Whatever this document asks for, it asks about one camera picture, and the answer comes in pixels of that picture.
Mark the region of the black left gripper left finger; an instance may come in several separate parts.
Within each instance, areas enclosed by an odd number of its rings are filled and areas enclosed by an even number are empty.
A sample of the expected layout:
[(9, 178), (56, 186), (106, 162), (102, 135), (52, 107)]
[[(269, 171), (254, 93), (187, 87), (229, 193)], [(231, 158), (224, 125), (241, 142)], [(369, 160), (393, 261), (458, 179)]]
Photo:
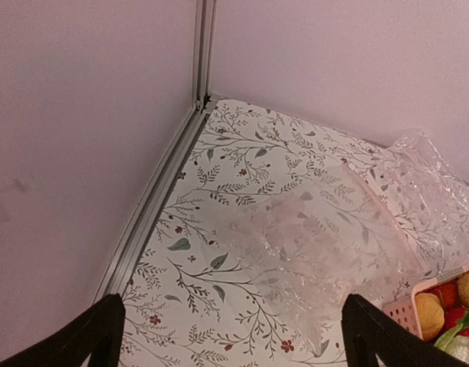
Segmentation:
[(107, 294), (39, 343), (3, 360), (9, 366), (117, 366), (125, 324), (120, 294)]

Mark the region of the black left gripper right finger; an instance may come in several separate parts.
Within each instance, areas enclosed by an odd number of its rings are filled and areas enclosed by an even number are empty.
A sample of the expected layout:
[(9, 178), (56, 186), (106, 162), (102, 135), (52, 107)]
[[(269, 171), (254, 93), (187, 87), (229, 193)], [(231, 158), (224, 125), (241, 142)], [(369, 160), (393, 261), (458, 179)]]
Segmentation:
[(341, 330), (349, 366), (453, 366), (461, 361), (422, 341), (359, 294), (342, 309)]

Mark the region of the white toy cauliflower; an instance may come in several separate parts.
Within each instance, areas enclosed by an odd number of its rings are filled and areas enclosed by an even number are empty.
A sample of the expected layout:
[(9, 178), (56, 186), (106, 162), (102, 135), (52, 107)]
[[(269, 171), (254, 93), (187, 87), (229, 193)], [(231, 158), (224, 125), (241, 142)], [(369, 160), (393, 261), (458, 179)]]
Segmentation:
[(435, 347), (469, 365), (469, 338), (459, 336), (461, 324), (444, 332), (435, 342)]

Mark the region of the clear zip top bag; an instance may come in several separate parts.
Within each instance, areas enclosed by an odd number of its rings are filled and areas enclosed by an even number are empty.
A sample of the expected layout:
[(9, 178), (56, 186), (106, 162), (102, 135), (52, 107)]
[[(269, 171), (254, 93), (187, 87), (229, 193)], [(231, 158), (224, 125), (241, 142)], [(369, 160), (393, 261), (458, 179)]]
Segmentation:
[(349, 294), (376, 300), (424, 267), (379, 183), (376, 169), (361, 175), (340, 165), (259, 203), (210, 213), (219, 248), (313, 352)]

